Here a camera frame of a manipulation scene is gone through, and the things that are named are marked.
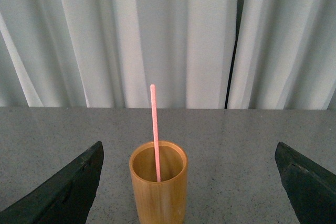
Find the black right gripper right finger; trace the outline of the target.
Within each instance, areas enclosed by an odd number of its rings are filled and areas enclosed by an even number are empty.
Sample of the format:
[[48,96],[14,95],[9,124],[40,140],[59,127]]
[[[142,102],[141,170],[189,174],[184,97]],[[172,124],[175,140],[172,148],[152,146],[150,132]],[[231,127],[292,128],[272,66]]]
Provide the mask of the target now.
[[279,142],[275,161],[300,223],[335,223],[335,174]]

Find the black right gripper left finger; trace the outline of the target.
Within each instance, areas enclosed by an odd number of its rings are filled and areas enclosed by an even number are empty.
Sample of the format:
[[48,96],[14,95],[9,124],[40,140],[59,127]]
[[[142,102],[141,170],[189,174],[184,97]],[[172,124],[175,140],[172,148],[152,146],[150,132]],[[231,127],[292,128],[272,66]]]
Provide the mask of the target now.
[[1,223],[86,223],[104,160],[96,142],[31,193],[1,211]]

